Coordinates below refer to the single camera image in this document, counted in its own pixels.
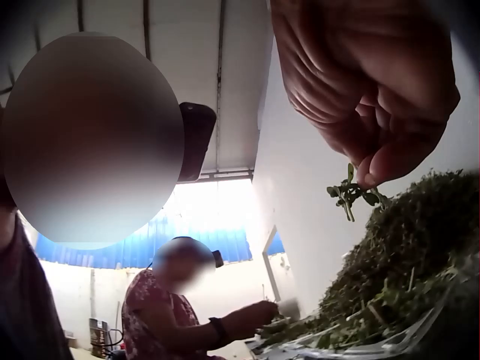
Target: stem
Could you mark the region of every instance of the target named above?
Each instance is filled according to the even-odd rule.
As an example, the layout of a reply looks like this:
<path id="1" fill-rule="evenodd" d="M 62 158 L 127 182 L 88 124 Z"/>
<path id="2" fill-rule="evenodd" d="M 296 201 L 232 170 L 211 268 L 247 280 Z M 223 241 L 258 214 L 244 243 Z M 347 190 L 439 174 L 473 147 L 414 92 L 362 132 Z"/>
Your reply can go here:
<path id="1" fill-rule="evenodd" d="M 392 201 L 389 198 L 387 198 L 385 195 L 380 194 L 377 187 L 371 188 L 370 191 L 372 192 L 372 194 L 375 194 L 378 197 L 378 200 L 382 205 L 382 210 L 385 210 L 392 203 Z"/>
<path id="2" fill-rule="evenodd" d="M 345 210 L 345 214 L 347 214 L 347 220 L 348 220 L 348 221 L 351 221 L 351 220 L 350 220 L 350 215 L 348 214 L 347 205 L 346 205 L 346 204 L 343 204 L 342 207 L 343 207 L 343 209 Z"/>
<path id="3" fill-rule="evenodd" d="M 370 311 L 375 316 L 375 318 L 378 320 L 378 322 L 381 323 L 383 326 L 385 326 L 388 329 L 387 322 L 383 319 L 383 317 L 380 316 L 380 314 L 377 312 L 377 309 L 372 304 L 367 305 L 367 307 L 370 309 Z"/>
<path id="4" fill-rule="evenodd" d="M 350 208 L 350 204 L 345 201 L 345 207 L 347 209 L 347 215 L 350 216 L 351 222 L 355 222 L 355 218 L 353 217 L 352 209 Z"/>
<path id="5" fill-rule="evenodd" d="M 415 273 L 415 267 L 412 268 L 412 272 L 410 274 L 410 284 L 408 285 L 408 291 L 410 292 L 412 290 L 412 285 L 413 285 L 413 274 Z"/>

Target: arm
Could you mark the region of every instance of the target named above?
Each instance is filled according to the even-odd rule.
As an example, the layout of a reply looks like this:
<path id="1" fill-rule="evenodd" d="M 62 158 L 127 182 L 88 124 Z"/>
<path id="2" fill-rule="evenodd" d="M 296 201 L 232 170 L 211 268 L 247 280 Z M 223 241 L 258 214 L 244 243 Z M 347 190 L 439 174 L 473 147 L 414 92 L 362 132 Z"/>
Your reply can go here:
<path id="1" fill-rule="evenodd" d="M 172 309 L 165 303 L 144 307 L 139 310 L 139 317 L 160 343 L 172 352 L 211 350 L 218 341 L 218 333 L 211 324 L 177 326 Z"/>

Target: floral patterned top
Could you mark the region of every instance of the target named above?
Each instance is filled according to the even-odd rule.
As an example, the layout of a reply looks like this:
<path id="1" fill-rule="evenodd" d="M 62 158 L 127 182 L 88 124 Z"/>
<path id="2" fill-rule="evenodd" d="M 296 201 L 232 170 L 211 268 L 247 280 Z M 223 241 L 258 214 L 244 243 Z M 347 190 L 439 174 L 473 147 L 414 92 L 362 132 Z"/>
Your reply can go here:
<path id="1" fill-rule="evenodd" d="M 192 306 L 183 295 L 162 289 L 155 281 L 152 270 L 142 270 L 127 289 L 122 306 L 123 342 L 128 360 L 207 360 L 206 351 L 189 355 L 168 352 L 148 331 L 138 317 L 138 310 L 148 303 L 164 302 L 171 306 L 178 326 L 199 325 Z"/>

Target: metal ceiling beam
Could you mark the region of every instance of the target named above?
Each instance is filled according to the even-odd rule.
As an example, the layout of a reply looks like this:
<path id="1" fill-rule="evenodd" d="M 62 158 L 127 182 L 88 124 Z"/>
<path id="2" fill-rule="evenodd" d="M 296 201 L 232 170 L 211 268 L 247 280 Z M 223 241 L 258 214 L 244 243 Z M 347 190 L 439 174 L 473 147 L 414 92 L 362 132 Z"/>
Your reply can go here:
<path id="1" fill-rule="evenodd" d="M 85 31 L 84 25 L 84 1 L 77 0 L 77 22 L 78 22 L 78 31 Z"/>
<path id="2" fill-rule="evenodd" d="M 227 180 L 253 179 L 253 170 L 216 171 L 200 174 L 197 181 L 181 182 L 179 184 L 192 184 L 199 182 L 214 182 Z"/>
<path id="3" fill-rule="evenodd" d="M 218 27 L 218 64 L 216 71 L 216 141 L 215 141 L 215 165 L 217 172 L 220 170 L 218 159 L 220 154 L 220 97 L 222 91 L 222 51 L 223 29 L 225 25 L 225 5 L 227 0 L 220 1 L 220 22 Z"/>
<path id="4" fill-rule="evenodd" d="M 10 78 L 10 83 L 12 87 L 15 85 L 15 75 L 13 74 L 12 66 L 8 65 L 8 77 Z"/>
<path id="5" fill-rule="evenodd" d="M 42 48 L 42 44 L 40 42 L 40 30 L 38 29 L 38 23 L 36 21 L 33 25 L 33 37 L 35 39 L 35 50 L 39 52 Z"/>
<path id="6" fill-rule="evenodd" d="M 0 95 L 8 94 L 10 91 L 12 91 L 13 86 L 9 86 L 6 89 L 0 90 Z"/>
<path id="7" fill-rule="evenodd" d="M 144 0 L 144 42 L 145 42 L 145 57 L 152 61 L 150 53 L 150 1 Z"/>

